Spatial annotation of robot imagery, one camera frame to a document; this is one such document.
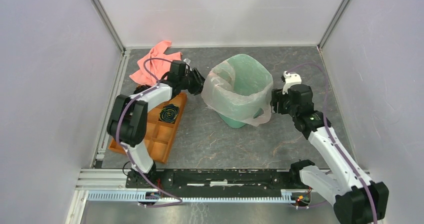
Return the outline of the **green plastic trash bin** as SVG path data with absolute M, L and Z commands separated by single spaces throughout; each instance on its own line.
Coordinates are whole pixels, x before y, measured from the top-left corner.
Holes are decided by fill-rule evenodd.
M 257 118 L 258 116 L 260 116 L 261 114 L 263 113 L 263 110 L 262 109 L 260 109 L 254 116 L 253 116 L 253 118 L 255 119 L 255 118 Z M 227 116 L 224 116 L 224 115 L 222 115 L 222 114 L 218 114 L 221 118 L 222 118 L 222 120 L 226 123 L 226 124 L 228 124 L 231 128 L 236 128 L 236 129 L 238 129 L 238 128 L 241 128 L 241 127 L 243 127 L 243 126 L 245 126 L 245 125 L 247 125 L 247 123 L 244 123 L 244 122 L 240 122 L 240 121 L 236 121 L 236 120 L 234 120 L 234 119 L 231 119 L 231 118 L 229 118 L 229 117 L 227 117 Z

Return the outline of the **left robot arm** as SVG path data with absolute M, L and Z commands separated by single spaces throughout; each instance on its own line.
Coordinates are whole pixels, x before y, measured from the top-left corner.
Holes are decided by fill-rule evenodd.
M 139 172 L 137 180 L 145 188 L 151 188 L 157 182 L 157 174 L 151 171 L 155 162 L 144 144 L 148 112 L 183 90 L 192 95 L 200 94 L 205 82 L 196 68 L 181 60 L 170 61 L 169 70 L 154 80 L 150 88 L 140 93 L 117 96 L 106 127 L 107 133 L 123 147 L 132 168 Z

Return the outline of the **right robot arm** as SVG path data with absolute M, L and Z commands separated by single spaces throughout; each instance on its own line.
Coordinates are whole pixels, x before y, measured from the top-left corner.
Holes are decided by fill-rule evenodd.
M 325 174 L 310 160 L 290 167 L 289 183 L 315 190 L 333 208 L 341 224 L 378 223 L 386 216 L 389 189 L 375 182 L 350 156 L 338 139 L 325 114 L 315 110 L 310 86 L 295 84 L 274 89 L 271 94 L 274 112 L 291 116 L 295 128 L 314 146 L 327 163 Z

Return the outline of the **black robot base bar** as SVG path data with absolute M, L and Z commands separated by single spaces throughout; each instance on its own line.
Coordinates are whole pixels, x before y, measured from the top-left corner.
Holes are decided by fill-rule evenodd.
M 160 188 L 162 197 L 178 198 L 271 198 L 282 190 L 308 190 L 290 170 L 279 169 L 157 169 L 146 180 L 130 170 L 125 186 Z

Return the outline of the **pink plastic trash bag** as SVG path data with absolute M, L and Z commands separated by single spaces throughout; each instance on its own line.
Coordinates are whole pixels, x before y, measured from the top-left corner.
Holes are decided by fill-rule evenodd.
M 234 55 L 211 69 L 201 97 L 219 115 L 252 126 L 271 119 L 270 72 L 247 54 Z

